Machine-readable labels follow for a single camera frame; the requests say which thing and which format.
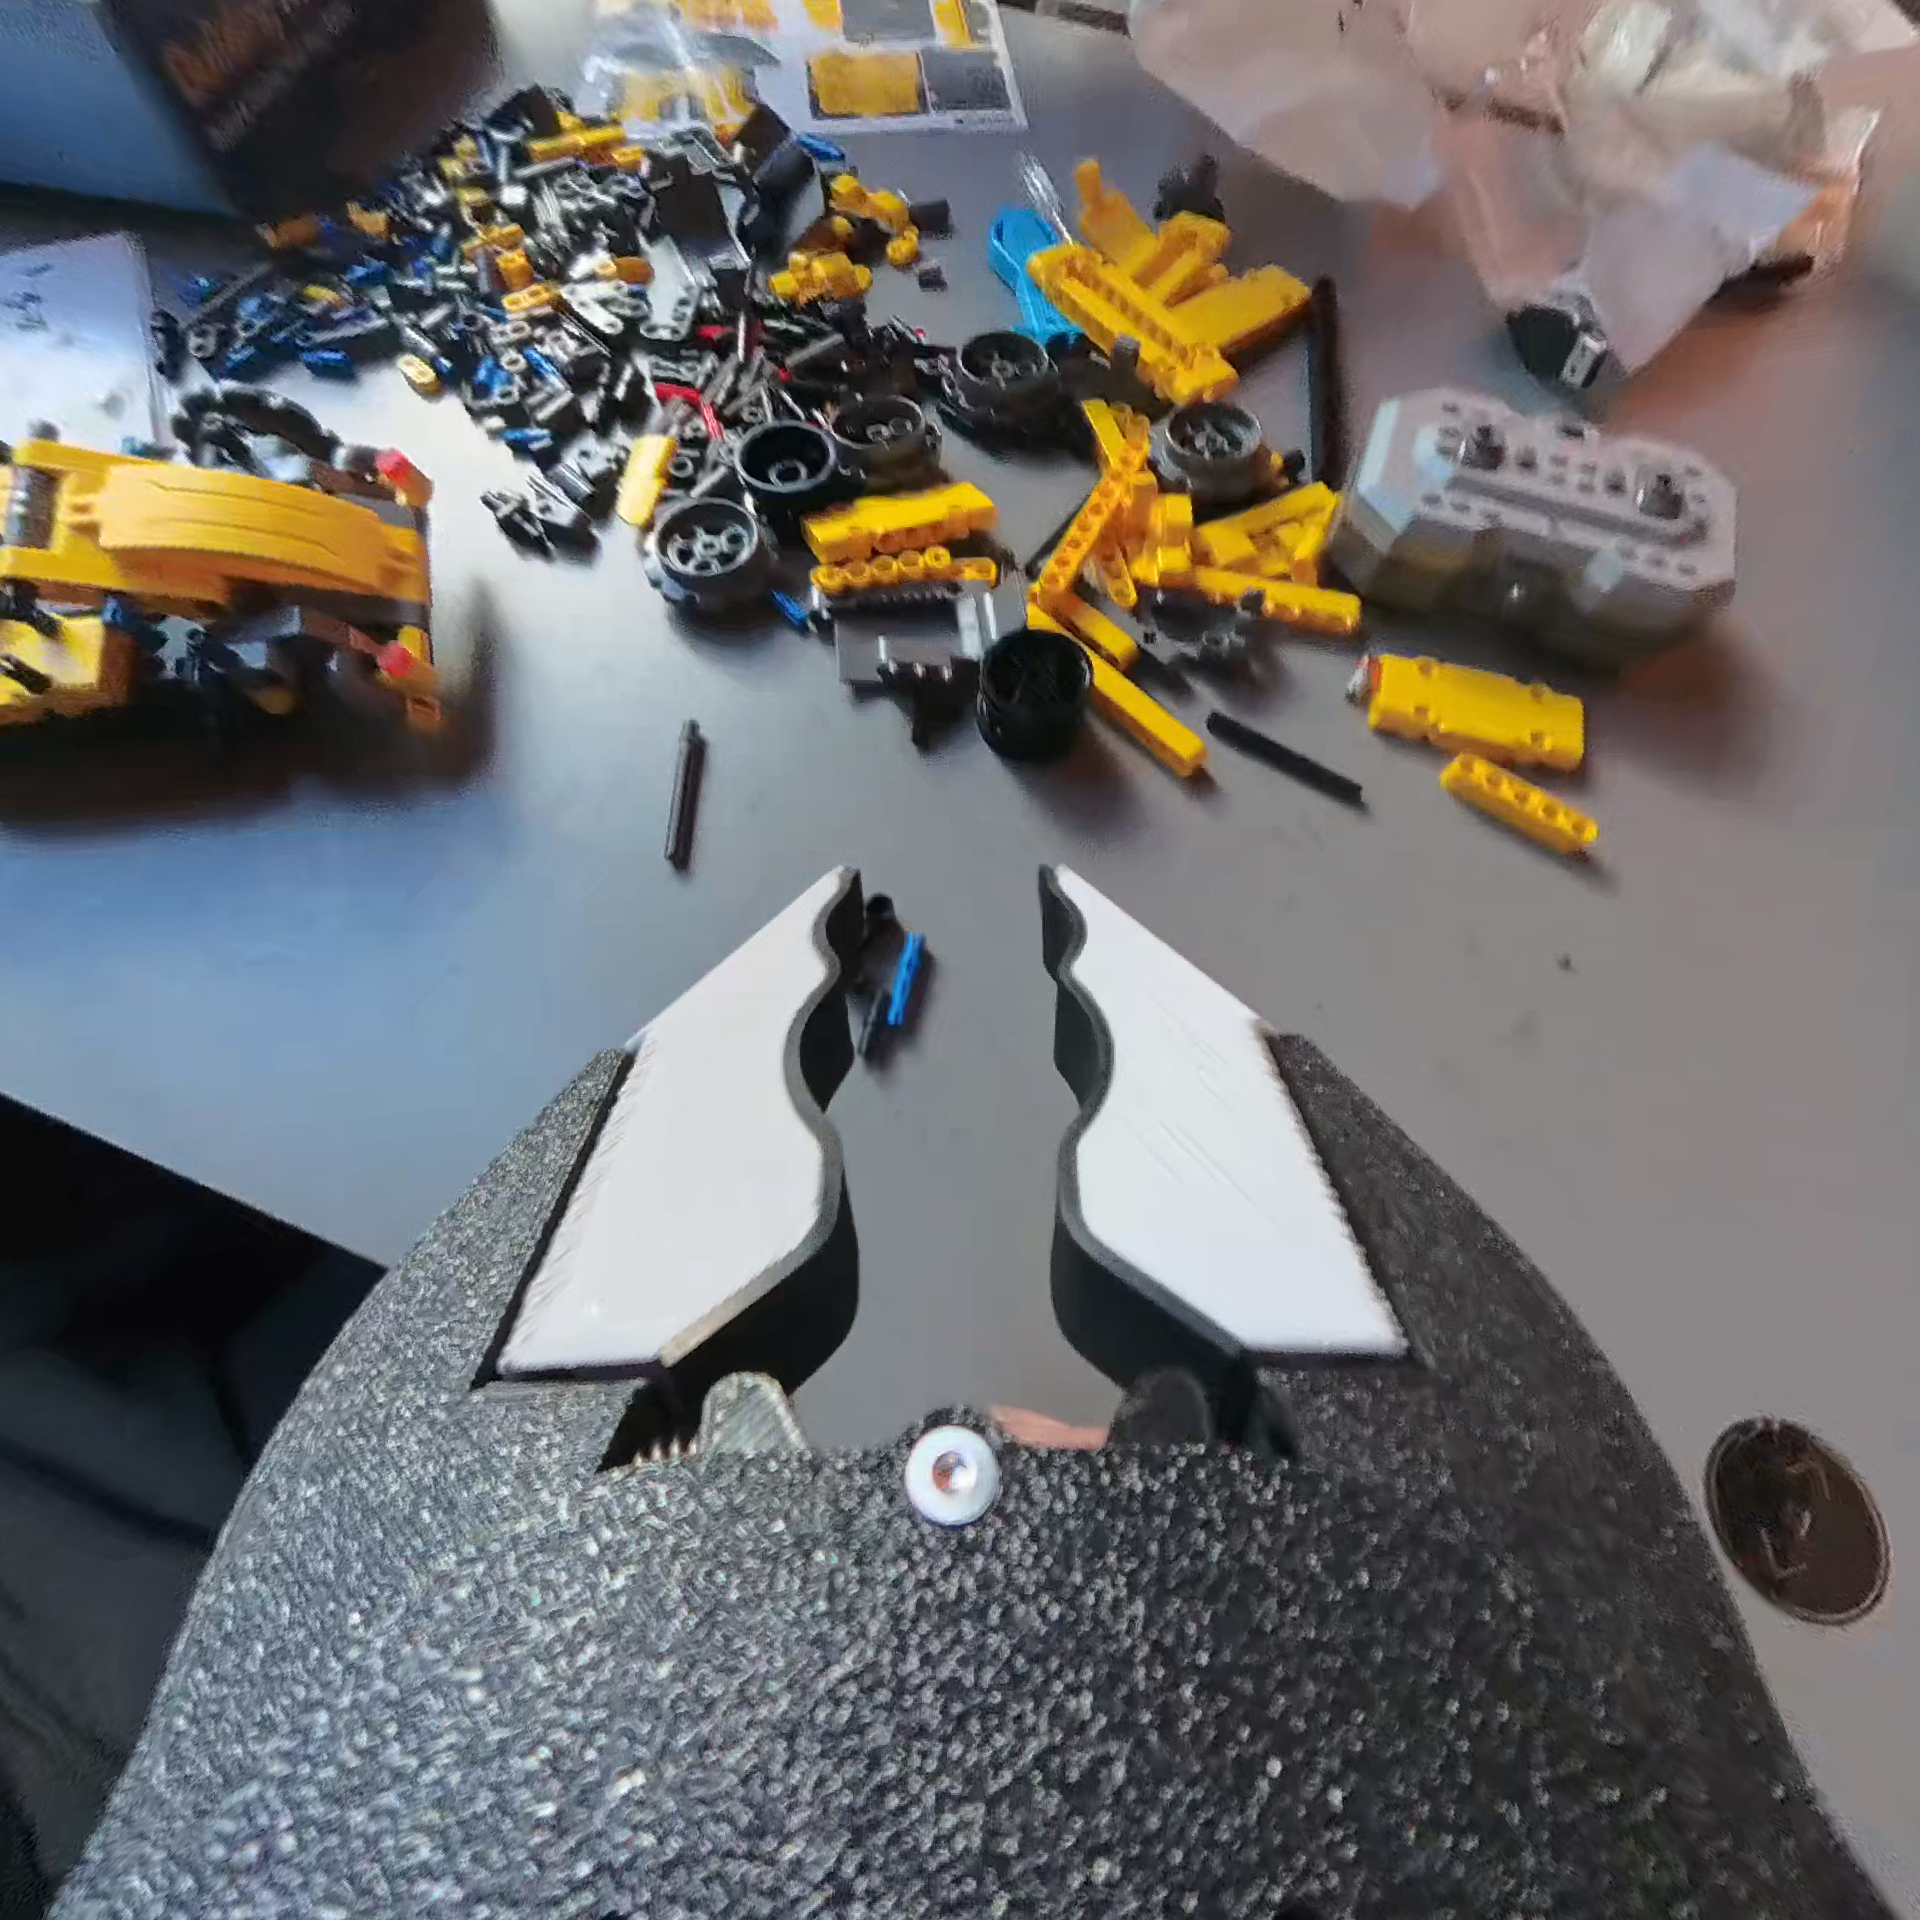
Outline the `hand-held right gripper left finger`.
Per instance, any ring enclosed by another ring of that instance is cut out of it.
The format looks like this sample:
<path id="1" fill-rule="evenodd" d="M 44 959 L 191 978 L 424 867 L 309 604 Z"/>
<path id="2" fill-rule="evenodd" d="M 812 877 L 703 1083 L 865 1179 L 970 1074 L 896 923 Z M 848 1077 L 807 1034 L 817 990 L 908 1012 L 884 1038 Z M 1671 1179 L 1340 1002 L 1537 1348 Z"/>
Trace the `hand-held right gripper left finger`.
<path id="1" fill-rule="evenodd" d="M 500 1381 L 807 1381 L 857 1309 L 826 1113 L 865 903 L 830 871 L 626 1045 L 496 1342 Z"/>

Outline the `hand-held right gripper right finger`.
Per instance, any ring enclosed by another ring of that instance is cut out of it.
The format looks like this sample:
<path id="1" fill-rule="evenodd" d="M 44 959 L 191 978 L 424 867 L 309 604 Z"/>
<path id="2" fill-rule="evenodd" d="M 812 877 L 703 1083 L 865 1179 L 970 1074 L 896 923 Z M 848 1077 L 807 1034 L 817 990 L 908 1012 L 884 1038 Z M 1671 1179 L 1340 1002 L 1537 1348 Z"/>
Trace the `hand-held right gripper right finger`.
<path id="1" fill-rule="evenodd" d="M 1039 868 L 1039 923 L 1066 1255 L 1228 1365 L 1404 1362 L 1278 1029 L 1069 867 Z"/>

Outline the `blue pin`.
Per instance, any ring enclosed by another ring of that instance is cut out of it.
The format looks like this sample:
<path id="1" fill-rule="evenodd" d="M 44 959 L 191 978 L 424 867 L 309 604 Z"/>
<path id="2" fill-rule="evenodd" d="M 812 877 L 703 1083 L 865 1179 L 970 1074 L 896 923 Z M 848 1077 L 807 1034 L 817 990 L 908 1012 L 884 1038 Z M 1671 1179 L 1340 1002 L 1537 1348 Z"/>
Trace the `blue pin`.
<path id="1" fill-rule="evenodd" d="M 890 971 L 871 990 L 865 1014 L 857 1034 L 857 1051 L 863 1060 L 878 1059 L 908 1029 L 926 962 L 926 939 L 908 930 L 896 943 Z"/>

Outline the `yellow black brick vehicle model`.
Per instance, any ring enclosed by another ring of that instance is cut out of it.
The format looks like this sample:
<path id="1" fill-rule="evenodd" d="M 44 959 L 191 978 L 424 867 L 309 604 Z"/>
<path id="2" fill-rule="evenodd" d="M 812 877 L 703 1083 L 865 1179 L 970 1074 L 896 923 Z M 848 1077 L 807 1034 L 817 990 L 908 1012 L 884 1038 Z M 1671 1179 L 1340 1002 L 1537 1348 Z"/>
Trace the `yellow black brick vehicle model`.
<path id="1" fill-rule="evenodd" d="M 28 439 L 4 452 L 4 732 L 361 708 L 444 724 L 424 473 L 394 449 L 190 463 Z"/>

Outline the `pile of brick parts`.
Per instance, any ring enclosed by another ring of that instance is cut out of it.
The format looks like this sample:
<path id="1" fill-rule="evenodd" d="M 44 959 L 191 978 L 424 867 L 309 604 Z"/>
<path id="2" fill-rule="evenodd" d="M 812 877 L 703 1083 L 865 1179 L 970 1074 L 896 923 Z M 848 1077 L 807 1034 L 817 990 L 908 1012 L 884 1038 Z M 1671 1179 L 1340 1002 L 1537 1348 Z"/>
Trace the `pile of brick parts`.
<path id="1" fill-rule="evenodd" d="M 1208 753 L 1136 685 L 1110 607 L 1189 617 L 1224 666 L 1245 634 L 1359 635 L 1330 558 L 1334 285 L 1224 277 L 1210 166 L 1164 181 L 1146 238 L 1200 246 L 1167 275 L 998 212 L 998 281 L 1066 314 L 940 346 L 869 293 L 880 259 L 944 281 L 921 252 L 944 201 L 880 189 L 766 103 L 636 139 L 528 87 L 373 196 L 266 226 L 258 273 L 156 314 L 156 370 L 188 461 L 418 511 L 398 452 L 271 385 L 389 365 L 524 469 L 481 493 L 518 554 L 590 561 L 620 524 L 682 617 L 871 629 L 842 675 L 902 698 L 916 741 L 969 690 L 1001 756 L 1044 759 L 1095 706 L 1190 778 Z"/>

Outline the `instruction booklet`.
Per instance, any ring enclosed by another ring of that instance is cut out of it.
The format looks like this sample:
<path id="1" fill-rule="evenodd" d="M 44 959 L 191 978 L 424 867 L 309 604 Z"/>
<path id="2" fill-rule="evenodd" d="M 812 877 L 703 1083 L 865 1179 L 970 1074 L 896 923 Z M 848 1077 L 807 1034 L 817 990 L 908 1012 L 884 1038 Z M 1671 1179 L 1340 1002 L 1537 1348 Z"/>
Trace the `instruction booklet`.
<path id="1" fill-rule="evenodd" d="M 153 277 L 125 231 L 2 254 L 2 441 L 50 425 L 65 443 L 165 449 Z"/>

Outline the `grey desk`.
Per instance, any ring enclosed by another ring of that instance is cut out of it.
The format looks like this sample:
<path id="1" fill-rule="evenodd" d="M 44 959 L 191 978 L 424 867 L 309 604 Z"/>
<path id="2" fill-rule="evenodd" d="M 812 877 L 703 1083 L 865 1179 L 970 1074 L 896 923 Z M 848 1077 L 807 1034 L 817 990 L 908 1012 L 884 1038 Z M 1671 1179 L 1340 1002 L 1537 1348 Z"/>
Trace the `grey desk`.
<path id="1" fill-rule="evenodd" d="M 831 1102 L 860 1303 L 799 1390 L 820 1444 L 942 1403 L 1089 1422 L 1047 1293 L 1037 868 L 1088 875 L 1330 1055 L 1542 1268 L 1689 1497 L 1753 1415 L 1864 1476 L 1889 1583 L 1855 1625 L 1734 1583 L 1863 1865 L 1914 1914 L 1914 318 L 1838 277 L 1708 316 L 1622 397 L 1742 491 L 1730 625 L 1597 687 L 1590 867 L 1524 847 L 1373 735 L 1344 651 L 1284 641 L 1247 719 L 1362 783 L 1104 726 L 1050 772 L 916 753 L 781 620 L 685 629 L 626 538 L 511 551 L 465 417 L 301 399 L 437 482 L 440 735 L 81 741 L 4 767 L 4 1092 L 391 1265 L 594 1051 L 834 865 L 930 947 L 909 1045 Z M 705 732 L 690 871 L 663 858 Z"/>

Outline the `grey battery box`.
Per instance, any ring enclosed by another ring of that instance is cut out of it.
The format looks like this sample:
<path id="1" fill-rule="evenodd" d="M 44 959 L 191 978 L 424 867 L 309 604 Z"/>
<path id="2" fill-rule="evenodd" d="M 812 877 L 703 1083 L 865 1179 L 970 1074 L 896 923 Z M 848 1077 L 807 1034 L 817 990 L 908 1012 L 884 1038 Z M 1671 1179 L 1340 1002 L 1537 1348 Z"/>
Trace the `grey battery box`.
<path id="1" fill-rule="evenodd" d="M 1426 388 L 1378 404 L 1324 555 L 1362 601 L 1620 671 L 1732 605 L 1737 489 L 1692 449 Z"/>

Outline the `crumpled clear plastic bag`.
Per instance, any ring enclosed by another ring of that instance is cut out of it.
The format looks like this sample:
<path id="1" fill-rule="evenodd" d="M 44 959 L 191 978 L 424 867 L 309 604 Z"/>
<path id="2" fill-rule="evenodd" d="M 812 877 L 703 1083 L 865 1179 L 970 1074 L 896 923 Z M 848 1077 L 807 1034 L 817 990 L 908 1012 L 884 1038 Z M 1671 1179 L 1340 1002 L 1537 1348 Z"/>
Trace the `crumpled clear plastic bag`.
<path id="1" fill-rule="evenodd" d="M 1129 4 L 1143 69 L 1325 196 L 1439 201 L 1524 370 L 1586 397 L 1832 265 L 1914 4 Z"/>

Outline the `yellow printed sheet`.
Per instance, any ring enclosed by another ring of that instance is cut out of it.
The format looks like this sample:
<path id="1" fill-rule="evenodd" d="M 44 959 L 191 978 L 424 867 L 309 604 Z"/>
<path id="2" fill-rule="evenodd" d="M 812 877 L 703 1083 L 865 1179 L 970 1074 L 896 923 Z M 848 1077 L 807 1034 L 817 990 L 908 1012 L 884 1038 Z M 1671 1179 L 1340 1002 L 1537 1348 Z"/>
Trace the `yellow printed sheet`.
<path id="1" fill-rule="evenodd" d="M 581 103 L 631 127 L 736 131 L 768 107 L 797 133 L 1022 131 L 993 4 L 594 4 Z"/>

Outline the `blue cardboard box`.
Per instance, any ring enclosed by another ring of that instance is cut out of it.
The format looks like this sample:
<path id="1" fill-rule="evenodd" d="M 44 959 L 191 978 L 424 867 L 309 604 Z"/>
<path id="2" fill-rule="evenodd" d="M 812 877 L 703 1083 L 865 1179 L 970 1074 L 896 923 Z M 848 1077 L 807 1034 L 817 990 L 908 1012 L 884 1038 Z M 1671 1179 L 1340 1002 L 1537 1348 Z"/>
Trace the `blue cardboard box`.
<path id="1" fill-rule="evenodd" d="M 103 23 L 218 211 L 357 198 L 485 93 L 487 2 L 110 2 Z"/>

